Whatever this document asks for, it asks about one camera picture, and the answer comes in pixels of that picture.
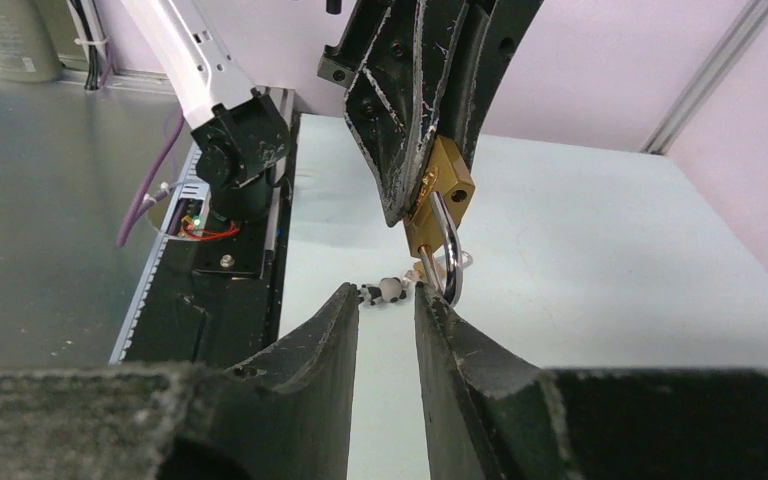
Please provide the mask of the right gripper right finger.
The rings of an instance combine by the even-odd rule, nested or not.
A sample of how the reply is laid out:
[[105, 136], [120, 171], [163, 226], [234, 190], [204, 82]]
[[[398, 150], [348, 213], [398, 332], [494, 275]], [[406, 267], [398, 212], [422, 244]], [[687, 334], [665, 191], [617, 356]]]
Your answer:
[[541, 368], [415, 289], [434, 479], [768, 479], [768, 370]]

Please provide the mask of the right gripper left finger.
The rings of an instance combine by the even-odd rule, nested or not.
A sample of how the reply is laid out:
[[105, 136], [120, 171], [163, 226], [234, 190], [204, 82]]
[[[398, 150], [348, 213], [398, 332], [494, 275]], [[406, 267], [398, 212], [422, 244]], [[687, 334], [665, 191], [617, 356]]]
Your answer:
[[356, 286], [225, 370], [0, 369], [0, 479], [343, 479]]

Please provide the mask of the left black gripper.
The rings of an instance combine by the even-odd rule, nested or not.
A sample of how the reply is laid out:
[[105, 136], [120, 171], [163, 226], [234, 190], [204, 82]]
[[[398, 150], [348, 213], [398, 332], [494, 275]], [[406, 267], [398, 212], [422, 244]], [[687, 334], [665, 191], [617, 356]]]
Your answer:
[[317, 76], [348, 88], [344, 118], [388, 226], [414, 210], [437, 132], [473, 166], [488, 111], [542, 4], [359, 0], [339, 43], [324, 46]]

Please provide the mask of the long shackle brass padlock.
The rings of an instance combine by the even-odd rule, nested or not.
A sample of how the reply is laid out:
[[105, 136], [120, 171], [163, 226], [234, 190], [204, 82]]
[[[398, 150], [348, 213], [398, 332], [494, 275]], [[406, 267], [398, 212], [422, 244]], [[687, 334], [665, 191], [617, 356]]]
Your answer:
[[[434, 261], [436, 264], [436, 270], [438, 273], [438, 276], [442, 279], [446, 276], [446, 257], [444, 254], [439, 254], [434, 257]], [[464, 269], [469, 268], [474, 263], [473, 256], [467, 252], [463, 251], [461, 254], [461, 264]], [[412, 278], [415, 281], [426, 281], [426, 272], [424, 270], [424, 266], [422, 261], [416, 261], [413, 264], [413, 271]]]

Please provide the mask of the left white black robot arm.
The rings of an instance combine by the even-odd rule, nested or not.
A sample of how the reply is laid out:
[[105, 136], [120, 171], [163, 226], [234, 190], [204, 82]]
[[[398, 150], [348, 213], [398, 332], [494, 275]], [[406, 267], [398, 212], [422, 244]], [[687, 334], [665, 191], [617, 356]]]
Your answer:
[[[438, 138], [471, 163], [537, 1], [359, 1], [318, 74], [342, 86], [344, 119], [376, 182], [385, 221], [420, 202]], [[129, 1], [201, 150], [213, 210], [242, 220], [262, 206], [263, 174], [290, 148], [279, 108], [245, 73], [198, 1]]]

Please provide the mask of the small brass padlock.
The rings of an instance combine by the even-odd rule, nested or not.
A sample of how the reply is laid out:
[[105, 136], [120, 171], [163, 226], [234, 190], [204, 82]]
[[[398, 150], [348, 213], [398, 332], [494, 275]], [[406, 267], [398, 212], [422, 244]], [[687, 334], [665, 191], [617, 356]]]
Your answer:
[[415, 209], [403, 225], [410, 255], [421, 262], [426, 279], [452, 306], [461, 297], [465, 269], [458, 227], [474, 192], [460, 149], [452, 139], [437, 137], [420, 178]]

